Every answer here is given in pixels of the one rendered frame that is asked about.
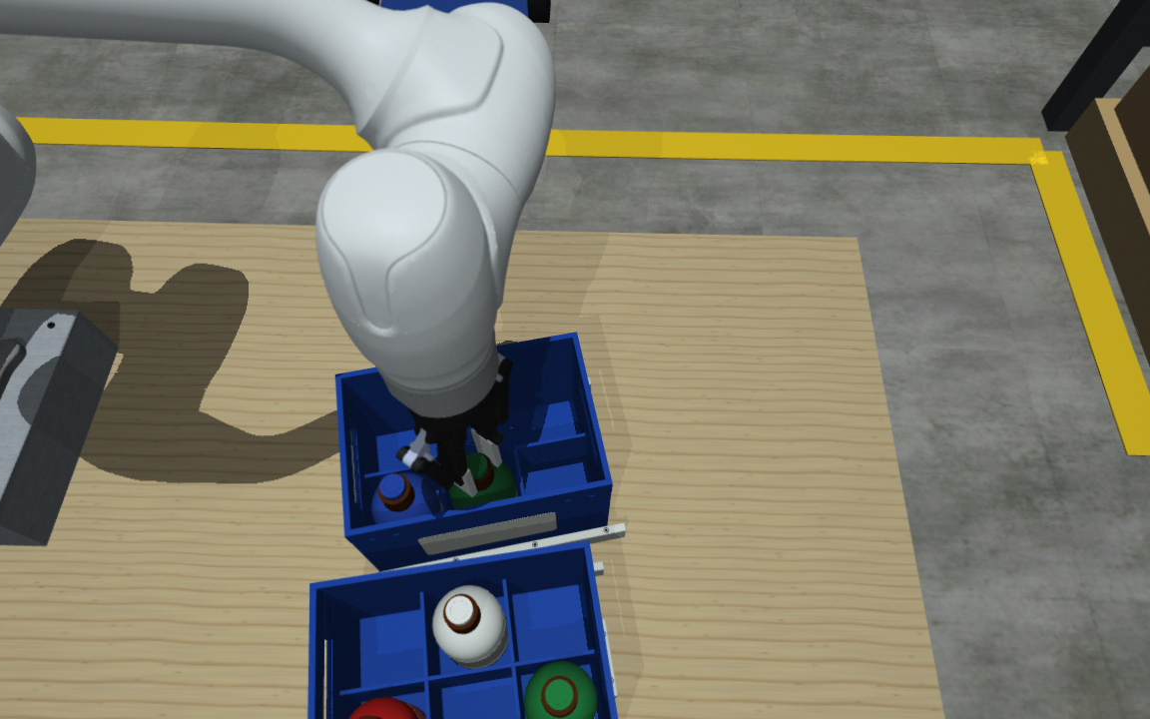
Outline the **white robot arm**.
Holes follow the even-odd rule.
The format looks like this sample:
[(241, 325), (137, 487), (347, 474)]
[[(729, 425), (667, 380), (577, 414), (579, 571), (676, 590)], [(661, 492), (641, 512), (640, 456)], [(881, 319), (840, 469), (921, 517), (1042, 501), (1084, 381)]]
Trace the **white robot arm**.
[(339, 322), (419, 415), (465, 413), (494, 387), (509, 252), (555, 117), (555, 63), (528, 15), (505, 3), (0, 0), (0, 35), (246, 47), (316, 72), (373, 150), (334, 173), (316, 208)]

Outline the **red bottle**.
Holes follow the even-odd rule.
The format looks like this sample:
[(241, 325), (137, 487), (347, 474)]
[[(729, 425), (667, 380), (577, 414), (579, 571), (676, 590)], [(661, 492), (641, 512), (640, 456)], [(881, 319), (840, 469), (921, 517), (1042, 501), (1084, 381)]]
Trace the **red bottle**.
[(365, 704), (356, 706), (348, 719), (427, 719), (427, 716), (421, 713), (420, 709), (406, 704), (401, 699), (377, 697), (377, 699), (368, 699)]

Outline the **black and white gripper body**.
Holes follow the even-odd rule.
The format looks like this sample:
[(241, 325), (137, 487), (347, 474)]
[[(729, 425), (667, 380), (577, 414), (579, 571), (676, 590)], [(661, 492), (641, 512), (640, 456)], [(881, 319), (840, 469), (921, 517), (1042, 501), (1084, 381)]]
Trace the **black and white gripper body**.
[(485, 398), (482, 401), (480, 401), (480, 404), (474, 406), (471, 410), (467, 410), (467, 412), (465, 413), (451, 416), (434, 418), (427, 415), (419, 415), (416, 412), (412, 412), (412, 410), (408, 406), (407, 408), (409, 408), (411, 415), (415, 420), (415, 427), (414, 427), (415, 435), (419, 435), (420, 429), (425, 429), (427, 444), (438, 444), (442, 441), (453, 438), (452, 431), (442, 431), (442, 430), (462, 429), (465, 427), (474, 424), (477, 420), (480, 420), (483, 415), (485, 415), (486, 411), (489, 410), (489, 407), (493, 401), (494, 392), (496, 392), (496, 382), (494, 387), (492, 387), (491, 391), (485, 396)]

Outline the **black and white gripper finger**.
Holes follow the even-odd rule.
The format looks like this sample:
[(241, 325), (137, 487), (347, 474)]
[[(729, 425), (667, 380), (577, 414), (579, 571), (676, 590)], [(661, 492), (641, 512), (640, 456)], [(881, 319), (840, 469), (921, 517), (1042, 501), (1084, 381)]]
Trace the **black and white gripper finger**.
[(499, 355), (499, 369), (496, 378), (496, 392), (494, 398), (486, 411), (480, 420), (471, 424), (471, 433), (474, 444), (476, 446), (476, 453), (483, 453), (489, 456), (491, 462), (499, 467), (503, 462), (501, 456), (499, 456), (499, 442), (503, 441), (505, 435), (498, 433), (496, 427), (498, 424), (505, 424), (508, 419), (508, 377), (514, 362), (511, 362), (506, 357)]
[(463, 448), (463, 443), (467, 441), (466, 430), (467, 427), (453, 429), (453, 438), (436, 444), (438, 456), (434, 458), (432, 453), (430, 453), (429, 444), (425, 442), (427, 431), (425, 429), (420, 429), (417, 438), (411, 442), (409, 446), (400, 448), (396, 458), (400, 459), (402, 464), (416, 473), (427, 472), (428, 477), (434, 479), (435, 483), (446, 488), (446, 490), (452, 485), (459, 485), (466, 494), (474, 497), (476, 485), (471, 471), (467, 469)]

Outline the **blue crate with dividers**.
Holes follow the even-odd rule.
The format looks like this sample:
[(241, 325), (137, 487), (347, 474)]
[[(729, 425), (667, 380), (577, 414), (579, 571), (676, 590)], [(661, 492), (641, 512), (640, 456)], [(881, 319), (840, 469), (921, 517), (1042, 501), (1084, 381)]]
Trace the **blue crate with dividers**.
[[(493, 592), (507, 622), (501, 658), (476, 670), (453, 661), (432, 632), (435, 606), (463, 584)], [(323, 719), (324, 640), (325, 719), (377, 697), (427, 709), (427, 719), (528, 719), (526, 686), (553, 661), (592, 676), (595, 719), (619, 719), (589, 540), (350, 578), (316, 650), (310, 719)]]
[[(377, 569), (608, 526), (613, 482), (578, 332), (497, 351), (514, 362), (508, 419), (496, 428), (505, 435), (499, 456), (514, 473), (518, 497), (453, 508), (446, 488), (396, 458), (417, 438), (415, 420), (389, 393), (378, 370), (356, 397), (339, 456), (342, 502), (356, 549)], [(446, 511), (373, 526), (371, 496), (379, 480), (402, 472), (428, 479)]]

